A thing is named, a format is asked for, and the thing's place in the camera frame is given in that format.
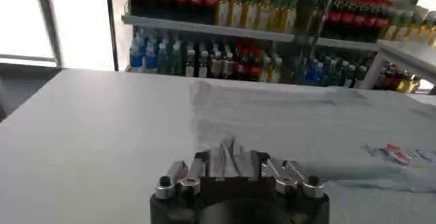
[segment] table surface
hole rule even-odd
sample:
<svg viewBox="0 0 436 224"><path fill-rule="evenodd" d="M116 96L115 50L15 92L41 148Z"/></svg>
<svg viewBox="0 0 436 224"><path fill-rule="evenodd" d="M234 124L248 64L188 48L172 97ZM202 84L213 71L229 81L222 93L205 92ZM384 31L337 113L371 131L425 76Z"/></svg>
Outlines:
<svg viewBox="0 0 436 224"><path fill-rule="evenodd" d="M62 71L0 124L0 223L148 223L157 179L175 159L190 163L195 150L193 80ZM436 105L432 97L412 97Z"/></svg>

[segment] yellow bottle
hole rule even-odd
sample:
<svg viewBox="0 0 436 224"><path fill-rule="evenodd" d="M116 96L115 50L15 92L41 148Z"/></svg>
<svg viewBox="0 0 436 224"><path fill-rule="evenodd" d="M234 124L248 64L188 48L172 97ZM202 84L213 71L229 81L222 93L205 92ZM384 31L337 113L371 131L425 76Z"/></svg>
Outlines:
<svg viewBox="0 0 436 224"><path fill-rule="evenodd" d="M227 17L227 25L229 27L239 26L242 11L243 11L243 0L230 1L229 14Z"/></svg>
<svg viewBox="0 0 436 224"><path fill-rule="evenodd" d="M217 25L224 27L227 22L229 14L229 0L219 0L217 14L215 14L215 21Z"/></svg>
<svg viewBox="0 0 436 224"><path fill-rule="evenodd" d="M412 17L412 22L410 23L409 28L405 34L405 39L407 41L418 41L418 34L421 32L422 22L424 21L424 18L428 14L428 12L429 11L423 7L415 7L415 14Z"/></svg>
<svg viewBox="0 0 436 224"><path fill-rule="evenodd" d="M272 0L272 5L270 6L270 16L268 18L268 25L266 26L266 29L268 31L277 31L278 24L280 22L281 5L281 0Z"/></svg>
<svg viewBox="0 0 436 224"><path fill-rule="evenodd" d="M411 22L411 17L414 15L414 11L404 11L401 16L399 25L396 27L392 34L392 40L403 40L406 36L408 26Z"/></svg>
<svg viewBox="0 0 436 224"><path fill-rule="evenodd" d="M286 0L287 5L285 9L282 11L280 17L280 25L279 32L280 33L292 33L294 30L295 18L297 17L296 13L296 3L298 0Z"/></svg>
<svg viewBox="0 0 436 224"><path fill-rule="evenodd" d="M243 17L240 20L240 27L254 29L254 20L258 9L258 0L246 0L243 6Z"/></svg>
<svg viewBox="0 0 436 224"><path fill-rule="evenodd" d="M384 27L379 34L379 39L392 39L392 35L395 32L396 27L399 25L401 20L401 11L392 9L392 14L389 18L389 27Z"/></svg>
<svg viewBox="0 0 436 224"><path fill-rule="evenodd" d="M433 23L435 21L435 12L429 12L422 23L420 32L418 33L417 40L421 43L427 43L433 28Z"/></svg>
<svg viewBox="0 0 436 224"><path fill-rule="evenodd" d="M257 30L265 31L268 25L268 19L270 17L270 4L271 0L262 0L258 4L258 10L256 12L256 19L254 22L254 27Z"/></svg>

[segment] white shelf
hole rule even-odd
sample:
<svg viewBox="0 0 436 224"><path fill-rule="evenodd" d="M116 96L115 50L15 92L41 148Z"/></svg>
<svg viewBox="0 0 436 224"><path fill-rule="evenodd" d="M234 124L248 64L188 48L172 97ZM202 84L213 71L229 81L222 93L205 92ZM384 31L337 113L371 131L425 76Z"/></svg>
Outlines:
<svg viewBox="0 0 436 224"><path fill-rule="evenodd" d="M251 39L266 39L277 42L292 42L293 35L284 33L272 33L265 31L256 31L250 29L239 29L235 27L220 27L213 25L205 25L191 22L183 22L176 20L164 20L159 18L149 18L141 16L124 15L121 17L127 25L152 27L156 29L171 29L179 31L189 31L195 33L210 33L214 35L228 35L234 37L246 37Z"/></svg>
<svg viewBox="0 0 436 224"><path fill-rule="evenodd" d="M368 51L378 50L378 46L375 43L351 42L342 39L328 39L328 38L319 38L317 42L317 46L330 46L334 48L368 50Z"/></svg>

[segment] shelf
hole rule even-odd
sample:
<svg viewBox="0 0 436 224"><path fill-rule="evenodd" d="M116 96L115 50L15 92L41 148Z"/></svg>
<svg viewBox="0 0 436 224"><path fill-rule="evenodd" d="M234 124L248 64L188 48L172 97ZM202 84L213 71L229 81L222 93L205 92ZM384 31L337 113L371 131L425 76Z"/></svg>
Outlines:
<svg viewBox="0 0 436 224"><path fill-rule="evenodd" d="M235 27L220 27L213 25L198 24L192 22L183 22L176 20L164 20L160 18L149 18L141 16L124 15L121 17L127 25L152 27L156 29L171 29L179 31L188 31L195 33L210 33L215 35L227 35L234 37L246 37L251 39L266 39L277 42L292 42L293 35L284 33L272 33L265 31L256 31L250 29L239 29Z"/></svg>
<svg viewBox="0 0 436 224"><path fill-rule="evenodd" d="M375 43L351 42L342 39L328 39L328 38L319 38L317 42L317 46L330 46L333 48L345 48L345 49L368 50L368 51L378 50L378 46Z"/></svg>

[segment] glass bottle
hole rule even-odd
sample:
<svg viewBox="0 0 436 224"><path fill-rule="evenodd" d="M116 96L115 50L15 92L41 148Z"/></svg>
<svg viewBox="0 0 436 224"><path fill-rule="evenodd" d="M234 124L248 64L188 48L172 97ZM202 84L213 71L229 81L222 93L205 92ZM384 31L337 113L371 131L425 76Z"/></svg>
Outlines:
<svg viewBox="0 0 436 224"><path fill-rule="evenodd" d="M243 15L240 21L240 27L246 29L254 28L258 0L246 0L243 6Z"/></svg>
<svg viewBox="0 0 436 224"><path fill-rule="evenodd" d="M271 0L262 0L258 4L258 11L254 22L254 27L257 30L265 31L268 24L268 18L270 16L270 4Z"/></svg>
<svg viewBox="0 0 436 224"><path fill-rule="evenodd" d="M229 0L219 0L219 5L216 14L216 23L224 27L229 14Z"/></svg>

